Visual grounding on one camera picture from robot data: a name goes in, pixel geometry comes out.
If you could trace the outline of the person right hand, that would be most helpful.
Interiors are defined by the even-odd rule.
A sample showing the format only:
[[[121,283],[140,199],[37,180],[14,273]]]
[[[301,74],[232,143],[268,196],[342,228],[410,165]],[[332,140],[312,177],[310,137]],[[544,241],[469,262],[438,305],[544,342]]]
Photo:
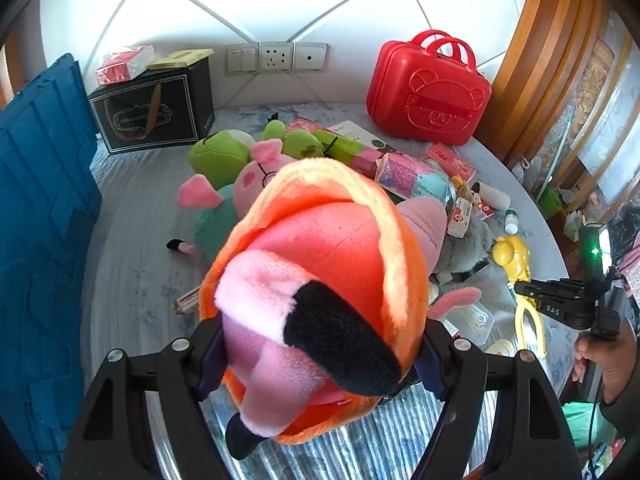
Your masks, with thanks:
[[[603,400],[612,404],[628,386],[638,358],[637,338],[630,322],[625,318],[615,340],[601,340],[580,336],[575,344],[572,381],[580,382],[587,362],[602,367]]]

